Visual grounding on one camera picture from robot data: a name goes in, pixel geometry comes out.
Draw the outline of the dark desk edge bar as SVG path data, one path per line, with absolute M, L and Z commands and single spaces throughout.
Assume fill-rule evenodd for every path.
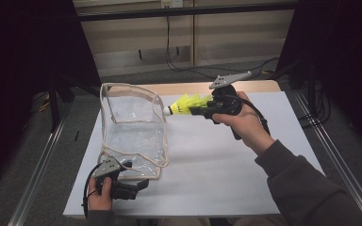
M 190 16 L 222 13 L 259 12 L 296 9 L 299 2 L 260 3 L 249 5 L 211 6 L 194 8 L 144 9 L 132 11 L 111 11 L 79 13 L 75 18 L 80 22 L 143 19 L 171 16 Z

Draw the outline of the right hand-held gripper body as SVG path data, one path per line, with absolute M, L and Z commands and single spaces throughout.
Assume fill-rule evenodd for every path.
M 242 110 L 242 101 L 239 100 L 233 83 L 251 76 L 252 73 L 237 73 L 228 75 L 218 75 L 209 86 L 212 89 L 211 95 L 213 104 L 209 107 L 214 108 L 214 114 L 228 114 L 237 116 Z

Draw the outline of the white wall power outlet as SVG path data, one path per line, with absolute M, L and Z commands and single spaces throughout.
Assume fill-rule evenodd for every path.
M 183 0 L 160 0 L 163 8 L 182 8 Z

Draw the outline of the person's left leg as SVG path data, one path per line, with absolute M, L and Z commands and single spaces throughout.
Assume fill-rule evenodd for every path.
M 161 218 L 157 226 L 211 226 L 208 218 Z

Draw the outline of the metal floor rail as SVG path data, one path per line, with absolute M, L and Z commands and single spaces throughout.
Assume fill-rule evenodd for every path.
M 8 222 L 8 226 L 24 226 L 29 210 L 41 185 L 42 176 L 46 172 L 52 153 L 56 148 L 58 139 L 62 133 L 64 122 L 65 119 L 61 119 L 56 129 L 50 134 L 38 164 L 34 169 L 25 191 Z
M 362 186 L 357 181 L 351 169 L 344 161 L 336 145 L 322 126 L 321 121 L 316 119 L 314 115 L 310 112 L 308 101 L 306 100 L 304 95 L 299 91 L 295 93 L 294 96 L 299 103 L 300 108 L 307 115 L 309 127 L 315 131 L 317 137 L 320 139 L 322 147 L 325 149 L 327 155 L 329 156 L 334 167 L 336 168 L 339 177 L 343 181 L 350 195 L 353 197 L 355 203 L 362 211 Z

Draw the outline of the person's right hand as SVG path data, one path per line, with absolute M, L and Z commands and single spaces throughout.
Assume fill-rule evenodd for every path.
M 237 116 L 214 114 L 212 119 L 233 128 L 244 144 L 251 148 L 257 156 L 266 152 L 275 142 L 262 127 L 255 111 L 246 104 L 242 105 L 242 109 Z

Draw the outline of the black metal stand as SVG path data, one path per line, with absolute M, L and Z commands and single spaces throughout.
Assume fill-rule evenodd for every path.
M 64 103 L 70 103 L 74 100 L 74 94 L 71 90 L 70 79 L 62 74 L 52 75 L 50 77 L 48 94 L 52 117 L 51 131 L 55 132 L 60 123 L 58 97 L 60 97 Z

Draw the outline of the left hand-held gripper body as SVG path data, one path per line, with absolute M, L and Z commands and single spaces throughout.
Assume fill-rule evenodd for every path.
M 127 185 L 118 181 L 121 172 L 127 170 L 114 157 L 108 157 L 94 172 L 96 190 L 101 193 L 106 177 L 111 179 L 110 198 L 112 200 L 135 200 L 138 194 L 137 186 Z

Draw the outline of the black curtain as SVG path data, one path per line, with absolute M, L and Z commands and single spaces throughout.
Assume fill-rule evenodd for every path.
M 0 168 L 14 150 L 36 94 L 101 80 L 74 0 L 0 0 Z
M 312 67 L 327 94 L 362 135 L 362 0 L 294 0 L 277 68 L 295 65 L 302 84 Z

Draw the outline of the person's left hand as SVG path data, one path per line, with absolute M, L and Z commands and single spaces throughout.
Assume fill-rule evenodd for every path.
M 91 178 L 89 181 L 88 205 L 91 211 L 111 211 L 112 199 L 110 198 L 111 179 L 106 177 L 102 186 L 101 193 L 94 192 L 96 180 Z

